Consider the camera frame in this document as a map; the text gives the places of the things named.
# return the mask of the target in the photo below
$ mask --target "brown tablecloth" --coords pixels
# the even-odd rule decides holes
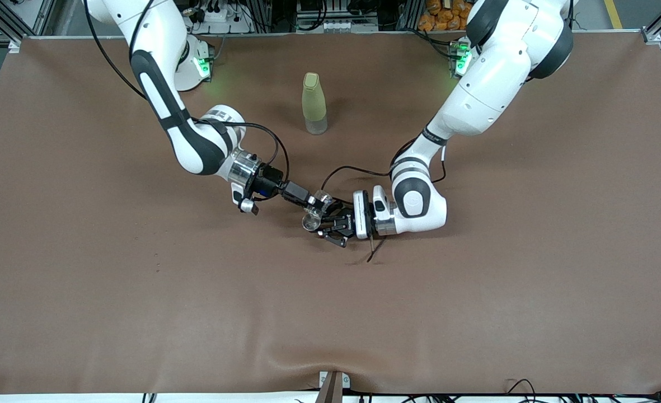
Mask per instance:
[[[125,43],[105,44],[131,77]],[[341,164],[386,169],[447,68],[410,35],[230,38],[184,99],[276,131],[315,189]],[[321,136],[304,132],[308,71]],[[257,130],[244,146],[272,150]],[[374,392],[659,390],[659,49],[577,34],[487,133],[451,139],[447,169],[446,226],[365,264],[367,242],[318,240],[280,199],[239,214],[226,182],[182,170],[92,41],[25,40],[0,74],[0,393],[297,390],[328,369]]]

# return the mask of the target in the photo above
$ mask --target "bottle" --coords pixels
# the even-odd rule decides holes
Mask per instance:
[[[325,95],[320,87],[320,77],[317,73],[305,74],[302,105],[305,129],[314,135],[325,133],[325,130],[328,129],[327,108],[325,108]]]

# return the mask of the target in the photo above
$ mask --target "yellow line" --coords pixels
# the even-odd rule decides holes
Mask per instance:
[[[609,20],[611,20],[614,30],[623,30],[624,27],[621,25],[621,20],[619,20],[619,13],[616,11],[614,0],[604,0],[604,5],[606,5],[606,11],[609,13]]]

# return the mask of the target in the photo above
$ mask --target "green bottle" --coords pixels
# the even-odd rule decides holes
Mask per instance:
[[[305,74],[302,104],[305,129],[310,134],[325,133],[325,130],[328,129],[327,109],[325,108],[325,95],[320,87],[320,77],[317,73]]]

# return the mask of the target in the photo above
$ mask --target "brown table surface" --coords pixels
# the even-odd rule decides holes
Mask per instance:
[[[125,43],[105,44],[129,74]],[[317,137],[308,71],[330,113]],[[414,36],[289,35],[228,39],[184,99],[276,131],[315,189],[340,164],[386,169],[449,87]],[[272,149],[256,130],[244,146]],[[226,182],[182,170],[92,41],[25,40],[0,74],[0,393],[297,390],[327,369],[374,392],[659,390],[657,46],[576,35],[487,133],[451,139],[447,169],[446,226],[366,264],[368,243],[318,240],[280,199],[239,214]]]

